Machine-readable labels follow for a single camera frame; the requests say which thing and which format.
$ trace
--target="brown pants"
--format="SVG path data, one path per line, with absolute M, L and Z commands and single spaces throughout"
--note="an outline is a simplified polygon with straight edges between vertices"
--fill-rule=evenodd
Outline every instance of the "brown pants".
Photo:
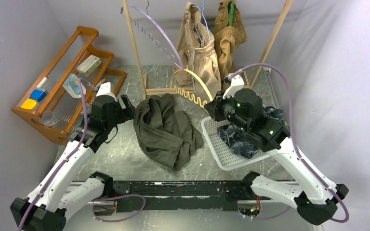
M 186 3 L 177 50 L 182 58 L 184 67 L 187 66 L 189 70 L 193 71 L 202 79 L 211 96 L 214 98 L 217 91 L 221 90 L 218 61 L 214 48 L 215 39 L 213 34 L 209 32 L 211 36 L 211 42 L 209 42 L 206 26 L 201 22 L 202 14 L 196 7 L 192 6 L 192 3 Z M 199 40 L 195 27 L 198 29 L 202 41 Z M 179 85 L 193 83 L 192 76 L 187 72 L 181 72 L 176 75 L 176 80 Z M 196 80 L 194 87 L 196 96 L 200 97 L 202 101 L 210 101 L 205 90 Z
M 229 24 L 229 4 L 232 0 L 225 0 L 219 3 L 218 15 L 215 19 L 215 49 L 218 56 L 218 66 L 221 73 L 221 79 L 229 73 L 236 71 L 233 65 L 233 53 L 239 44 L 248 40 L 245 26 L 242 23 L 240 12 L 235 5 L 232 26 Z

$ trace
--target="folded clothing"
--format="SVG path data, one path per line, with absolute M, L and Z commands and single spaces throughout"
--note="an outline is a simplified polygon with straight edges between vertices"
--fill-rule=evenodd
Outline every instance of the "folded clothing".
M 283 120 L 283 110 L 263 105 L 263 114 L 265 117 L 276 119 L 283 126 L 286 126 Z M 259 151 L 259 148 L 251 144 L 243 135 L 243 131 L 233 125 L 219 127 L 218 133 L 233 154 L 250 159 Z
M 134 129 L 143 152 L 178 171 L 203 146 L 201 133 L 184 111 L 175 112 L 170 94 L 151 96 L 135 110 Z

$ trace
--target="marble tabletop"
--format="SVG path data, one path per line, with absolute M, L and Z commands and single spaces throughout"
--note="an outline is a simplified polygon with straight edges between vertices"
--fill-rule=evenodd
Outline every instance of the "marble tabletop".
M 115 69 L 127 72 L 127 78 L 119 92 L 126 94 L 134 106 L 143 100 L 143 89 L 135 65 L 116 65 Z M 147 74 L 149 88 L 165 88 L 173 74 L 173 66 L 144 65 L 144 74 Z M 247 71 L 248 76 L 253 76 L 253 71 Z M 106 80 L 115 85 L 115 76 L 105 75 Z M 263 103 L 275 106 L 269 80 L 266 74 L 260 74 L 253 90 L 261 96 Z M 193 126 L 202 134 L 201 120 L 208 117 L 206 111 L 190 100 L 175 95 L 175 110 L 184 110 L 190 115 Z M 118 126 L 118 133 L 109 144 L 102 144 L 94 156 L 86 163 L 76 176 L 75 181 L 85 181 L 90 174 L 101 171 L 113 177 L 114 180 L 240 180 L 250 171 L 273 180 L 291 180 L 289 173 L 273 158 L 267 158 L 251 165 L 231 171 L 221 170 L 214 160 L 209 147 L 204 146 L 191 156 L 181 170 L 175 172 L 168 167 L 149 159 L 140 149 L 133 128 L 132 121 Z

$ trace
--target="gray wall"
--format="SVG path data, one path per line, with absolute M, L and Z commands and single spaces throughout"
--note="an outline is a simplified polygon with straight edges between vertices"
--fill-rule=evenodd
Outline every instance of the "gray wall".
M 298 144 L 350 189 L 349 222 L 325 230 L 370 230 L 370 1 L 309 0 L 276 65 L 291 84 Z M 287 109 L 284 83 L 272 79 Z
M 68 36 L 71 36 L 78 25 L 91 26 L 99 30 L 100 36 L 95 44 L 101 49 L 112 51 L 115 54 L 114 61 L 122 64 L 135 64 L 135 57 L 131 47 L 130 35 L 126 19 L 120 15 L 122 7 L 121 0 L 47 0 L 57 19 Z M 151 15 L 165 30 L 174 45 L 178 40 L 179 27 L 186 0 L 150 0 L 148 14 Z M 221 0 L 207 0 L 205 4 L 205 16 L 213 31 L 213 22 L 218 12 L 218 4 Z M 286 21 L 280 30 L 272 52 L 277 53 L 289 35 L 298 15 L 301 12 L 306 0 L 295 0 Z M 128 0 L 129 4 L 140 6 L 145 9 L 147 0 Z M 201 5 L 202 0 L 193 1 Z M 243 22 L 248 33 L 248 41 L 239 46 L 236 51 L 235 63 L 246 65 L 258 62 L 266 47 L 267 41 L 273 31 L 285 0 L 238 0 Z M 163 37 L 158 30 L 145 17 L 136 10 L 131 9 L 134 19 L 140 22 L 147 31 L 162 41 Z M 140 54 L 141 64 L 163 64 L 172 65 L 172 61 L 163 55 L 144 34 L 134 28 L 137 47 Z M 167 42 L 161 42 L 169 48 Z M 273 62 L 273 56 L 269 56 L 269 63 Z
M 15 106 L 67 41 L 44 0 L 0 0 L 0 230 L 15 230 L 9 210 L 51 168 L 57 145 L 16 116 Z

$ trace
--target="laundry basket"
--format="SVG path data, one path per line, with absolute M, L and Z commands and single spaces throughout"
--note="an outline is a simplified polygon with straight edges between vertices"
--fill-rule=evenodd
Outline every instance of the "laundry basket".
M 230 171 L 269 157 L 269 155 L 264 153 L 262 150 L 259 150 L 251 159 L 233 154 L 218 134 L 219 127 L 229 124 L 230 123 L 227 120 L 216 122 L 210 117 L 206 117 L 201 121 L 203 135 L 206 138 L 206 142 L 209 145 L 213 158 L 221 169 Z

